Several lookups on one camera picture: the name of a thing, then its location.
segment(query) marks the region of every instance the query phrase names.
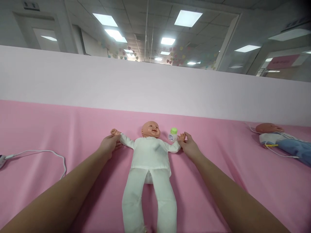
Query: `baby doll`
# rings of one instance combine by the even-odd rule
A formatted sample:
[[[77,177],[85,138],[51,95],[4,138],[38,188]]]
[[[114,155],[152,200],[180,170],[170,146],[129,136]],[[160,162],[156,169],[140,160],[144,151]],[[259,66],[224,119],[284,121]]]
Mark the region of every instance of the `baby doll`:
[[[160,129],[156,122],[148,121],[142,127],[142,138],[129,139],[116,129],[112,135],[121,134],[120,142],[134,150],[132,165],[122,199],[124,229],[126,233],[145,232],[142,209],[142,192],[144,183],[152,183],[158,202],[158,233],[176,232],[177,205],[169,181],[171,169],[168,152],[180,150],[178,142],[170,145],[161,139]]]
[[[277,144],[278,148],[291,154],[294,158],[311,167],[311,142],[302,141],[284,132],[284,129],[272,123],[262,123],[256,126],[260,133],[260,143],[264,145]]]

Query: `doll leg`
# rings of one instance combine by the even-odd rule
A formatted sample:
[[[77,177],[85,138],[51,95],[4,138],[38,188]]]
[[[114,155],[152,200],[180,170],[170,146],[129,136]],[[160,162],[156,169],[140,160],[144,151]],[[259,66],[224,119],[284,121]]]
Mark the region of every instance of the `doll leg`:
[[[158,201],[157,233],[174,233],[177,230],[177,205],[167,169],[150,170],[155,196]]]
[[[131,168],[122,199],[125,233],[143,233],[142,193],[148,170]]]

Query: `doll head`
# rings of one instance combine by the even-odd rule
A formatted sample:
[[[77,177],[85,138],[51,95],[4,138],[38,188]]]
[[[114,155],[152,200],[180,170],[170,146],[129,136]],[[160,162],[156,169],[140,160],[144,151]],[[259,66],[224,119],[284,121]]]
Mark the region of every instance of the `doll head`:
[[[160,137],[161,131],[159,126],[154,121],[146,122],[142,127],[142,136],[145,137]]]
[[[284,132],[284,129],[272,123],[262,123],[256,126],[256,131],[258,133],[274,133],[274,132]]]

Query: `pink cloth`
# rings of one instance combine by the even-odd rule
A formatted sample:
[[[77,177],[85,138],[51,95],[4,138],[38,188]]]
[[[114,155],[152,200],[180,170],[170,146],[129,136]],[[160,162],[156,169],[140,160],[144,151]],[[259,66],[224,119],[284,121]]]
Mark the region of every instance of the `pink cloth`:
[[[311,169],[259,145],[258,135],[238,121],[0,101],[0,153],[54,150],[70,172],[99,146],[112,128],[132,139],[142,124],[156,121],[167,141],[171,127],[192,134],[202,152],[270,210],[291,232],[311,231]],[[285,126],[311,141],[311,129]],[[133,150],[116,152],[90,191],[72,231],[123,232],[122,195]],[[195,166],[183,152],[169,154],[170,178],[178,213],[177,232],[229,232]],[[34,198],[57,182],[61,158],[41,153],[8,161],[0,170],[0,228]],[[145,224],[156,229],[153,187],[143,191]]]

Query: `small bottle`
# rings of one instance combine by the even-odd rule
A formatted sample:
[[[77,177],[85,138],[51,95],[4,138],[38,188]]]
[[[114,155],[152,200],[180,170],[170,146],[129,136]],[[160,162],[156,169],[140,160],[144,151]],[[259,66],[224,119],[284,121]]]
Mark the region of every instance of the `small bottle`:
[[[171,142],[176,142],[177,140],[177,128],[171,128],[171,133],[168,135],[168,139]]]

